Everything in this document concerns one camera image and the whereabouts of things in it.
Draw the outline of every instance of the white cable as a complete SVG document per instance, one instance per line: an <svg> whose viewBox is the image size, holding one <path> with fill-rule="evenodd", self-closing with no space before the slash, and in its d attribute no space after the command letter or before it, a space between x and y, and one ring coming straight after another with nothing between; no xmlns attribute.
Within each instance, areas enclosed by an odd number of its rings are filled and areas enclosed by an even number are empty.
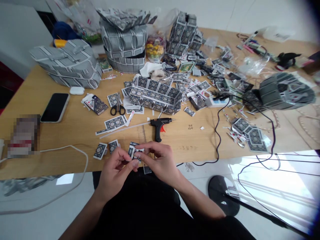
<svg viewBox="0 0 320 240"><path fill-rule="evenodd" d="M133 126L131 126L131 127L126 127L126 128L123 128L123 129L119 129L119 130L117 130L117 131L108 133L108 134L100 137L100 139L105 138L105 137L108 137L108 136L110 136L111 134L114 134L114 133L116 133L116 132L121 132L121 131L127 130L127 129L129 129L129 128L139 127L139 126L146 125L146 124L149 124L149 123L150 123L150 122L146 122L146 123L141 123L141 124L133 125Z"/></svg>
<svg viewBox="0 0 320 240"><path fill-rule="evenodd" d="M0 160L0 163L4 162L5 160L7 160L7 158L4 158L4 159Z"/></svg>
<svg viewBox="0 0 320 240"><path fill-rule="evenodd" d="M78 187L78 186L80 185L80 183L81 183L82 180L83 180L84 174L85 174L85 172L86 172L86 170L87 170L87 166L88 166L88 162L89 162L88 155L87 155L85 152L81 151L80 149L78 149L78 148L76 148L75 146L72 146L72 145L65 146L65 147L61 147L61 148L54 148L54 149L42 150L42 151L40 151L40 152L48 152L48 151L60 150L60 149L67 148L67 147L72 147L72 148L74 148L75 150L83 153L83 154L86 156L86 166L85 166L85 168L84 168L84 171L83 171L83 174L82 174L82 177L81 177L80 182L79 182L77 185L75 185L73 188L71 188L71 189L69 189L68 191L66 191L65 193L60 194L59 196L55 197L54 199L50 200L49 202L40 205L39 207L32 208L32 209L27 209L27 210L3 211L3 212L0 212L0 215L20 214L20 213L34 212L34 211L36 211L36 210L39 210L40 208L43 208L43 207L49 205L50 203L54 202L55 200L61 198L62 196L64 196L64 195L66 195L67 193L71 192L73 189L75 189L76 187Z"/></svg>

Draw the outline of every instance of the plastic bag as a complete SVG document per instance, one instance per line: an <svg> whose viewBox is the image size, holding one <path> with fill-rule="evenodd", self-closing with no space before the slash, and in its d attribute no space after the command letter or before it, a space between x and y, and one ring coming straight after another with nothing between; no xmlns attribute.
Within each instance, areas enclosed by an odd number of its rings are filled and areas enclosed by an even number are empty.
<svg viewBox="0 0 320 240"><path fill-rule="evenodd" d="M147 24L146 55L149 61L153 63L159 63L165 54L167 38L179 10L174 8L165 14L161 14L161 9L158 8L156 12L158 18L154 24Z"/></svg>
<svg viewBox="0 0 320 240"><path fill-rule="evenodd" d="M206 55L210 56L215 51L217 43L218 43L217 36L207 38L206 42L203 45L203 52Z"/></svg>
<svg viewBox="0 0 320 240"><path fill-rule="evenodd" d="M248 76L258 77L268 61L269 57L258 60L253 57L246 57L243 64L238 67L238 71Z"/></svg>
<svg viewBox="0 0 320 240"><path fill-rule="evenodd" d="M92 43L102 43L100 16L90 0L54 0L59 9L70 18L82 39Z"/></svg>

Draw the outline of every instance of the black-handled scissors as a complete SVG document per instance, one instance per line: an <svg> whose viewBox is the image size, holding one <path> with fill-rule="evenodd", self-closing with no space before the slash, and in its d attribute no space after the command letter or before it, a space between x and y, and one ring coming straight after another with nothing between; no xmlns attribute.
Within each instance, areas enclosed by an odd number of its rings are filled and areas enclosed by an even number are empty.
<svg viewBox="0 0 320 240"><path fill-rule="evenodd" d="M117 112L120 115L124 115L126 113L125 108L120 104L120 92L118 92L117 104L114 105L110 110L110 113L111 113L112 116L115 116L117 114Z"/></svg>

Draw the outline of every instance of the playing card sculpture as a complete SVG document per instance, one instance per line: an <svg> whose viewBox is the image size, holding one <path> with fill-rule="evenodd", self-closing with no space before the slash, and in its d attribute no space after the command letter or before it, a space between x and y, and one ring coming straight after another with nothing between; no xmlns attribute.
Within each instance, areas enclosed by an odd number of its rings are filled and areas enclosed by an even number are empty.
<svg viewBox="0 0 320 240"><path fill-rule="evenodd" d="M119 72L138 73L144 66L147 26L150 14L97 9L101 36L110 65Z"/></svg>
<svg viewBox="0 0 320 240"><path fill-rule="evenodd" d="M133 79L129 96L133 104L169 115L174 115L181 109L181 91L138 74Z"/></svg>
<svg viewBox="0 0 320 240"><path fill-rule="evenodd" d="M261 111L295 109L316 100L314 91L290 73L272 75L260 84L258 90L246 92L243 98ZM257 112L251 104L245 104L249 111Z"/></svg>
<svg viewBox="0 0 320 240"><path fill-rule="evenodd" d="M179 58L187 52L188 48L199 50L202 39L203 34L197 27L197 17L180 11L171 29L167 54Z"/></svg>
<svg viewBox="0 0 320 240"><path fill-rule="evenodd" d="M35 47L30 54L60 85L96 89L100 84L101 67L90 45L81 39L68 40L63 48Z"/></svg>

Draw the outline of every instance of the person's right hand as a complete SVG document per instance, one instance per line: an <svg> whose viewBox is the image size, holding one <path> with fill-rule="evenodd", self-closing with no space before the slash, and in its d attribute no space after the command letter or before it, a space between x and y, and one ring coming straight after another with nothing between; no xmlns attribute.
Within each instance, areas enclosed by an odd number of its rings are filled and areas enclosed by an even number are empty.
<svg viewBox="0 0 320 240"><path fill-rule="evenodd" d="M173 188L177 186L183 175L176 167L176 163L173 160L173 152L169 145L148 142L137 145L135 148L144 148L144 153L136 152L134 156L144 161L161 181ZM149 153L153 153L156 159L149 157L147 155Z"/></svg>

